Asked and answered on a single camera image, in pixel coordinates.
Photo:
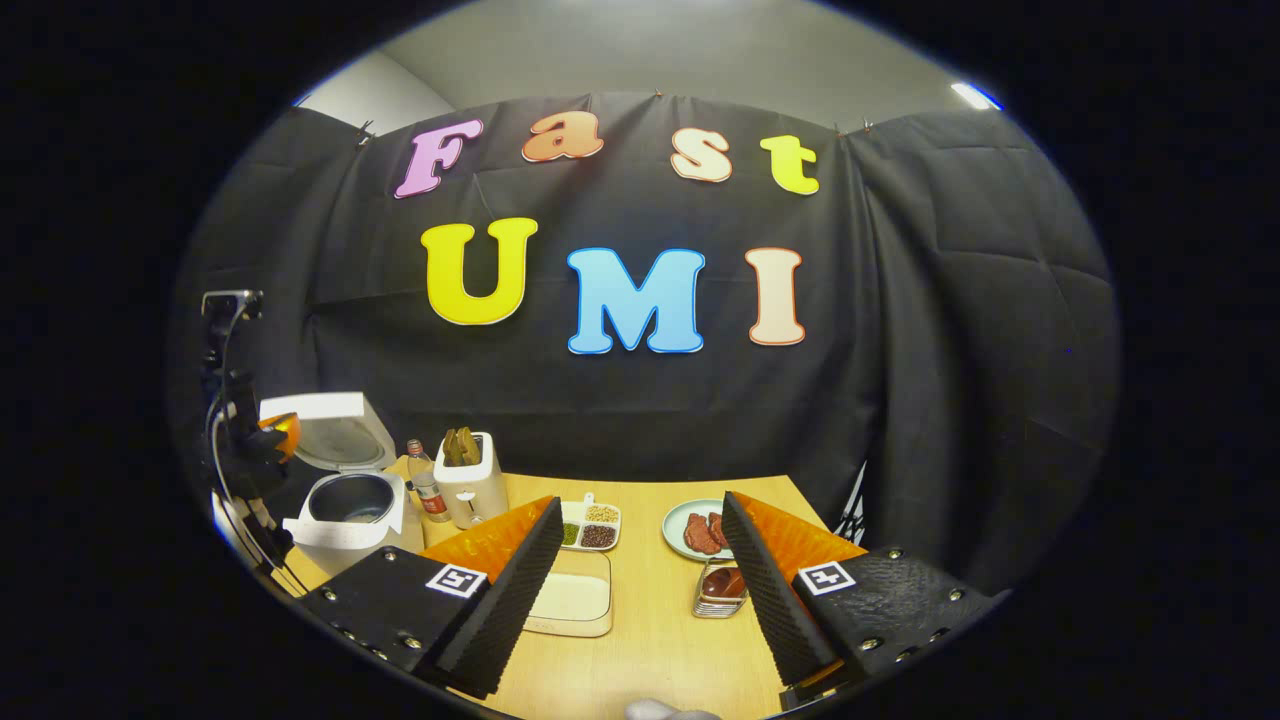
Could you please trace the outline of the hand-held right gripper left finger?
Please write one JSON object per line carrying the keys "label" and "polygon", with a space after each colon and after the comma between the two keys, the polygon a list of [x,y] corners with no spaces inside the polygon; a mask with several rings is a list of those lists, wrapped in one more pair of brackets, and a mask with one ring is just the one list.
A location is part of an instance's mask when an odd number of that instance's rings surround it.
{"label": "hand-held right gripper left finger", "polygon": [[561,500],[545,496],[419,553],[380,547],[300,602],[383,664],[483,700],[500,684],[562,530]]}

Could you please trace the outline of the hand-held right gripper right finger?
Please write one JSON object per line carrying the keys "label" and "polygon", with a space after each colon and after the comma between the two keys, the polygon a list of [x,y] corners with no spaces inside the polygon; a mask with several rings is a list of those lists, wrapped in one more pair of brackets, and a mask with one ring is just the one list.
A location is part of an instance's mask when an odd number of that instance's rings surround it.
{"label": "hand-held right gripper right finger", "polygon": [[723,533],[783,684],[872,685],[941,650],[1001,605],[899,546],[864,550],[730,491]]}

